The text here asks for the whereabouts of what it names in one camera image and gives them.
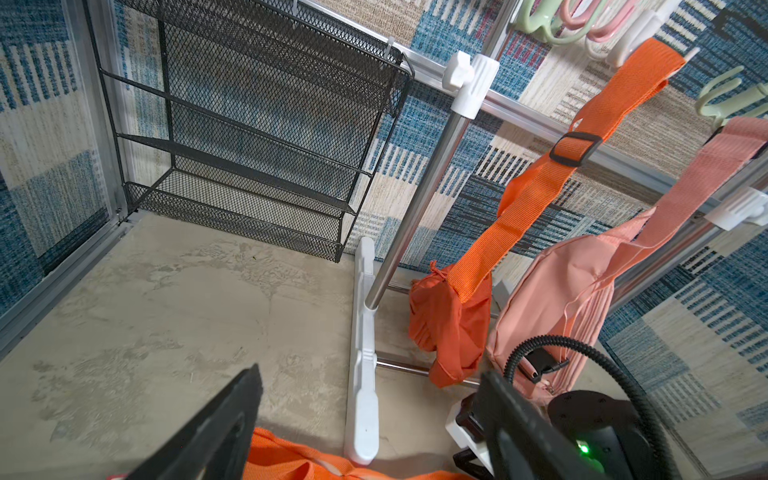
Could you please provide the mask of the green hook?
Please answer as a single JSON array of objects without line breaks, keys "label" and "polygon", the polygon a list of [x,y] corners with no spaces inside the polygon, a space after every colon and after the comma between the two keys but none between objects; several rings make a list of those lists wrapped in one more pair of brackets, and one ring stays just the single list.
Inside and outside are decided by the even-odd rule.
[{"label": "green hook", "polygon": [[607,1],[520,1],[510,26],[552,46],[575,43],[596,25]]},{"label": "green hook", "polygon": [[706,83],[695,102],[695,110],[708,118],[714,130],[731,118],[764,118],[767,115],[767,83],[756,83],[738,93],[743,65],[732,68]]}]

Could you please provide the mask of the white hook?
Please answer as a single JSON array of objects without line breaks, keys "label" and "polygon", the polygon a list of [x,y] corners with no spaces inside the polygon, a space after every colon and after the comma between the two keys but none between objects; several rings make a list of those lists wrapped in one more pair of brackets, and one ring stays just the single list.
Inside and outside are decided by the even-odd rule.
[{"label": "white hook", "polygon": [[653,9],[643,11],[607,54],[604,62],[613,71],[619,70],[638,47],[662,32],[662,27],[681,4],[681,0],[666,0]]}]

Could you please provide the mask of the orange waist bag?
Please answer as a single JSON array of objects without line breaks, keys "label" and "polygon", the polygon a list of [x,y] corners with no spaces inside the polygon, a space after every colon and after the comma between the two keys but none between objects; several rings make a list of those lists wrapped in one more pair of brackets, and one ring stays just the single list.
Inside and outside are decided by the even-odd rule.
[{"label": "orange waist bag", "polygon": [[243,480],[391,480],[385,474],[355,466],[349,460],[290,442],[255,428]]},{"label": "orange waist bag", "polygon": [[435,353],[428,373],[435,386],[460,384],[477,371],[488,338],[496,265],[625,117],[662,91],[685,64],[671,46],[644,41],[552,148],[507,184],[496,220],[465,254],[443,269],[432,263],[429,274],[413,282],[408,334],[421,350]]}]

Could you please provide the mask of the left green hook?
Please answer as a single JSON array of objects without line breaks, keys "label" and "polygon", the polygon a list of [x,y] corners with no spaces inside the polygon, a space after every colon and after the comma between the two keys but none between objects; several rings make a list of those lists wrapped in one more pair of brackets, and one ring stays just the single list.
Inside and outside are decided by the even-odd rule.
[{"label": "left green hook", "polygon": [[510,26],[552,46],[575,43],[596,25],[607,1],[520,1]]}]

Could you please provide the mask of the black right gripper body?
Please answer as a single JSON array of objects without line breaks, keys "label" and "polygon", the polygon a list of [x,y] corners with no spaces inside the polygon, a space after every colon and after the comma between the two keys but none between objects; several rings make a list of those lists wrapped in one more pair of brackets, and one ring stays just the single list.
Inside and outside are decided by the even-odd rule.
[{"label": "black right gripper body", "polygon": [[475,479],[493,480],[493,467],[483,429],[472,411],[475,397],[476,394],[472,393],[451,407],[445,429],[459,447],[453,455],[454,465]]}]

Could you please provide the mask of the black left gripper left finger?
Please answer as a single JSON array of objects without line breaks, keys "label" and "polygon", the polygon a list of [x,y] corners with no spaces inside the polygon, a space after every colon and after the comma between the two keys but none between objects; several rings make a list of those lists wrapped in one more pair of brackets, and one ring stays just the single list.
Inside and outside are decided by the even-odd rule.
[{"label": "black left gripper left finger", "polygon": [[263,394],[259,366],[237,374],[130,479],[240,479]]}]

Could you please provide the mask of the white and steel clothes rack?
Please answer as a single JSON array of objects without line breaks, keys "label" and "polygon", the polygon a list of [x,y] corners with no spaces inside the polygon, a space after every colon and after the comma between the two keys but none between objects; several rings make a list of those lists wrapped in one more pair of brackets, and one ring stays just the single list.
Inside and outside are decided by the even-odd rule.
[{"label": "white and steel clothes rack", "polygon": [[[607,54],[639,15],[662,1],[638,1],[605,43],[552,46],[510,26],[520,1],[414,1],[403,52],[417,89],[406,103],[406,135],[386,146],[352,236],[354,307],[344,453],[367,465],[380,448],[375,320],[399,267],[439,255],[455,261],[474,242],[445,238],[445,221],[471,186],[505,186],[560,139],[613,71]],[[685,66],[638,107],[566,183],[554,207],[577,228],[617,224],[650,192],[666,193],[708,133],[695,102],[724,67],[767,72],[763,1],[682,1],[657,34]]]}]

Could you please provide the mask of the pink hook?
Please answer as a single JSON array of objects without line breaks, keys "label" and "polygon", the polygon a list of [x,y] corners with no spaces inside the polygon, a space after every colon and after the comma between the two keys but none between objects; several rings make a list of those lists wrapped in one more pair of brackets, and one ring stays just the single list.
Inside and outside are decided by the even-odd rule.
[{"label": "pink hook", "polygon": [[558,16],[565,29],[586,37],[588,41],[605,43],[630,20],[637,6],[637,0],[564,0]]}]

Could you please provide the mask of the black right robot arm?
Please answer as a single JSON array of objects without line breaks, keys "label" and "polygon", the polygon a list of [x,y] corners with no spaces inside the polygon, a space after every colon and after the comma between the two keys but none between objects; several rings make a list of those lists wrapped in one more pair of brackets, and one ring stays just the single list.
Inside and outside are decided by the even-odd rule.
[{"label": "black right robot arm", "polygon": [[[556,395],[540,411],[515,388],[522,361],[533,379],[560,373],[549,347],[563,347],[600,366],[623,390],[623,400],[576,390]],[[594,347],[557,335],[524,341],[502,372],[482,375],[477,392],[454,405],[446,430],[458,445],[453,461],[476,479],[677,479],[661,423],[645,393]]]}]

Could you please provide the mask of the right green hook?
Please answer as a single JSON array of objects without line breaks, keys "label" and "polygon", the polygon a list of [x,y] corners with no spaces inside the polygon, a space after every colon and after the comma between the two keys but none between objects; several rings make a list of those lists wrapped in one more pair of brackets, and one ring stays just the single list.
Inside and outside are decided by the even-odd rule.
[{"label": "right green hook", "polygon": [[706,83],[695,102],[695,110],[708,118],[714,130],[731,118],[764,118],[767,115],[767,83],[756,83],[738,93],[743,65],[732,68]]}]

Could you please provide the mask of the black mesh shelf rack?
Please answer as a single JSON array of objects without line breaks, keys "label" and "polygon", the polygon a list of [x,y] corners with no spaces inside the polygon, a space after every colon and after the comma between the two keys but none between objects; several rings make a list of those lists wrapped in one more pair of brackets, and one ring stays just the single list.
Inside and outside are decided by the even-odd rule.
[{"label": "black mesh shelf rack", "polygon": [[341,259],[406,103],[393,43],[303,1],[87,1],[127,205]]}]

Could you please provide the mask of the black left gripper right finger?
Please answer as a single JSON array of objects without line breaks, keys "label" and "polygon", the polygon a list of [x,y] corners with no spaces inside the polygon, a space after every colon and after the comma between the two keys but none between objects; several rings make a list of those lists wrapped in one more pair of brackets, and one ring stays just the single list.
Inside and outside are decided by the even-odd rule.
[{"label": "black left gripper right finger", "polygon": [[480,377],[476,420],[496,479],[606,477],[496,371]]}]

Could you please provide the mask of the pink waist bag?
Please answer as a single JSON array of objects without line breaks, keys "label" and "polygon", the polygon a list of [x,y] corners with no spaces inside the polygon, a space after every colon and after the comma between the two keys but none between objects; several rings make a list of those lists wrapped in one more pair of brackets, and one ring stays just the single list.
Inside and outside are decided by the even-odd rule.
[{"label": "pink waist bag", "polygon": [[491,365],[502,372],[516,347],[540,335],[594,345],[612,303],[615,279],[669,242],[766,144],[766,120],[733,118],[697,152],[652,208],[599,235],[572,238],[543,250],[490,333]]}]

